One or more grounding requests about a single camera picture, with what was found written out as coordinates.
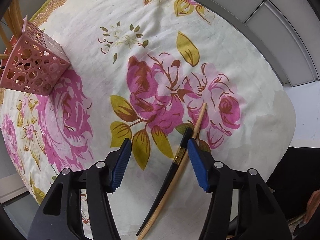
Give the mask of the right hand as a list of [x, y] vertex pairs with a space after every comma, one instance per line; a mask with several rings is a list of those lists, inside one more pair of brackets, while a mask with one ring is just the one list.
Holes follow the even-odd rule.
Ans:
[[306, 206], [306, 214], [303, 218], [303, 223], [306, 224], [310, 221], [313, 214], [318, 209], [318, 206], [320, 204], [320, 190], [314, 191], [307, 203]]

